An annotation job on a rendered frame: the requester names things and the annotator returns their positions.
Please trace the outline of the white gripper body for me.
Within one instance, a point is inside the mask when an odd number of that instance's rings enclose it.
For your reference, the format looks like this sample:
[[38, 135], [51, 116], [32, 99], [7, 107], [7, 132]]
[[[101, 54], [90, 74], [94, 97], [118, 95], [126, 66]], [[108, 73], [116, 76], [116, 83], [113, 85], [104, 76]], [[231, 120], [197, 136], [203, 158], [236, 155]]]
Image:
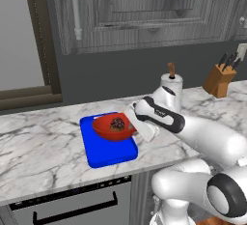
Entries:
[[126, 107], [124, 114], [145, 141], [150, 142], [159, 134], [159, 128], [157, 126], [137, 119], [134, 112], [134, 106], [132, 104], [129, 104]]

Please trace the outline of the dark chocolate cake piece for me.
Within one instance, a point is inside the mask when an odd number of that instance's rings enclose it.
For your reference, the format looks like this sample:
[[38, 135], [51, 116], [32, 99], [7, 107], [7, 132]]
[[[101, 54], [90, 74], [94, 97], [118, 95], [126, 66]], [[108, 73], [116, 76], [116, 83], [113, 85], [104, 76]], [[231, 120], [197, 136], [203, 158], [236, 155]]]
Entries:
[[124, 130], [125, 128], [124, 120], [121, 119], [120, 117], [114, 118], [110, 124], [110, 128], [115, 131]]

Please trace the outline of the red bowl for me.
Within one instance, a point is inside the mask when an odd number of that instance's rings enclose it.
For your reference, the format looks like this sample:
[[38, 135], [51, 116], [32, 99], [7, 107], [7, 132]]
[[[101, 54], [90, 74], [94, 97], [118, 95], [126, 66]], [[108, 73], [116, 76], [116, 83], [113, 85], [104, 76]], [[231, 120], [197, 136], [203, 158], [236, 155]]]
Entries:
[[[124, 130], [115, 131], [110, 128], [112, 120], [116, 117], [123, 119], [125, 123]], [[135, 127], [130, 123], [124, 113], [111, 113], [95, 117], [93, 120], [93, 129], [100, 137], [110, 141], [128, 139], [136, 132]]]

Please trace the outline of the blue tray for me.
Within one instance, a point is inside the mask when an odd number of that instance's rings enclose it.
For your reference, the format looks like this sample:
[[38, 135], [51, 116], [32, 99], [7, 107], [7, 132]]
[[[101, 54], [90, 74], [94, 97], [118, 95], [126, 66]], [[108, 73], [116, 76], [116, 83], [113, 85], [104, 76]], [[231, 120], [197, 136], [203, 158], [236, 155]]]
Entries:
[[88, 164], [91, 168], [100, 168], [130, 161], [138, 156], [138, 148], [132, 137], [124, 141], [109, 141], [100, 137], [93, 129], [93, 122], [101, 114], [80, 119], [80, 129]]

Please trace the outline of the white paper towel roll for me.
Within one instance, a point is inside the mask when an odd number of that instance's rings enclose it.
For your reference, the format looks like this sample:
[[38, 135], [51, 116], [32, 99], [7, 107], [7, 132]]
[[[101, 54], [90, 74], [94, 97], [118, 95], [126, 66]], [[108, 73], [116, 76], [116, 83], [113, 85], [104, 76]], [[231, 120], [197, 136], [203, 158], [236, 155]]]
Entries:
[[180, 75], [176, 74], [172, 79], [169, 73], [165, 73], [161, 76], [161, 85], [171, 89], [175, 95], [168, 98], [167, 105], [173, 108], [176, 112], [180, 112], [181, 100], [182, 100], [182, 84], [183, 79]]

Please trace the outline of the grey base cabinet panel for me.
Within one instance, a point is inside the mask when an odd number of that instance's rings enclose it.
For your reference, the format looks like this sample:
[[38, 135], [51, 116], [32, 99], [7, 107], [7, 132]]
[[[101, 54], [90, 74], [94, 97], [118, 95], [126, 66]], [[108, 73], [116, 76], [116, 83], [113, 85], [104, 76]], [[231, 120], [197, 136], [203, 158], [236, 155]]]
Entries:
[[135, 174], [131, 178], [129, 225], [150, 225], [154, 211], [151, 178], [156, 170]]

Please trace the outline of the wooden knife block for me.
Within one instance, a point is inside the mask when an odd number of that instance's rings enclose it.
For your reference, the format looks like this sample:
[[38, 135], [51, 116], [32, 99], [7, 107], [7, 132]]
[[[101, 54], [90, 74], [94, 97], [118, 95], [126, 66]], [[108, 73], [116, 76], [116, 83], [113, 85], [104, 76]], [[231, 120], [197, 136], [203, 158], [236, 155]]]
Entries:
[[206, 81], [203, 88], [206, 92], [214, 95], [216, 98], [225, 98], [228, 93], [229, 84], [232, 82], [236, 75], [236, 71], [231, 66], [215, 65]]

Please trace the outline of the grey dishwasher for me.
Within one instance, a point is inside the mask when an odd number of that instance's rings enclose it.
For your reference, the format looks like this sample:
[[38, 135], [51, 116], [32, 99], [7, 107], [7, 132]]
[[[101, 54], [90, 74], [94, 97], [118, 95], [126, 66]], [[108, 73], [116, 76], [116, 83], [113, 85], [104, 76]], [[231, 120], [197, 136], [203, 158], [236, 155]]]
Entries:
[[46, 225], [128, 225], [131, 177], [94, 183], [10, 204], [18, 225], [33, 225], [33, 211], [38, 219], [74, 211], [113, 199], [116, 191], [118, 205], [93, 211]]

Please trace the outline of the grey wood cupboard door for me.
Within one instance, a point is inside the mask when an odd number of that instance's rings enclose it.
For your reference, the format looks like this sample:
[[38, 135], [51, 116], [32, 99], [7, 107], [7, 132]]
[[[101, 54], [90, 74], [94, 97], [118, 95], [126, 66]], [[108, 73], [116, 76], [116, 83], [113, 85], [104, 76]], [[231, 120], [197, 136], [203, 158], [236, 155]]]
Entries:
[[78, 2], [81, 41], [74, 34], [72, 0], [54, 0], [65, 55], [220, 42], [233, 5], [233, 0]]
[[242, 16], [247, 18], [247, 0], [235, 0], [230, 32], [232, 40], [247, 40], [247, 29], [239, 23]]

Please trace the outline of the brown framed window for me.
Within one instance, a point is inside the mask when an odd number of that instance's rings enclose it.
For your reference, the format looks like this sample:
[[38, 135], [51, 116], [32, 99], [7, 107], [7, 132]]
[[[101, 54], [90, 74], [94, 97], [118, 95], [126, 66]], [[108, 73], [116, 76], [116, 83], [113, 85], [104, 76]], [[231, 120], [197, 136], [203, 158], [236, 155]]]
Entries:
[[0, 111], [62, 100], [46, 0], [0, 0]]

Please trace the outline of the brown wooden towel holder post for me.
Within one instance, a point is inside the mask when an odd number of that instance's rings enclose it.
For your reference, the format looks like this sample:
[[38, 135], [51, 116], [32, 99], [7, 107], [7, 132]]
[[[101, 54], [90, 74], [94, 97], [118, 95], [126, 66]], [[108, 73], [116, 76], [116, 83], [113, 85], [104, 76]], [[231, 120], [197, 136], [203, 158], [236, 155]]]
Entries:
[[175, 64], [173, 62], [168, 63], [168, 69], [169, 69], [169, 78], [171, 79], [175, 79], [175, 75], [176, 75], [176, 67]]

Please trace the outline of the white wall socket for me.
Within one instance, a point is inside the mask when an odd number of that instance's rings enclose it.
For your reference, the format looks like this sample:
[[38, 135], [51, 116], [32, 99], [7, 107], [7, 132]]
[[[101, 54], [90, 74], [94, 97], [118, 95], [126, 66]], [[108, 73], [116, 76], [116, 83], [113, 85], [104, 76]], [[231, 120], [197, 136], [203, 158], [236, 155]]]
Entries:
[[247, 51], [247, 43], [240, 43], [237, 48], [237, 53], [238, 53], [237, 57], [243, 60], [246, 51]]

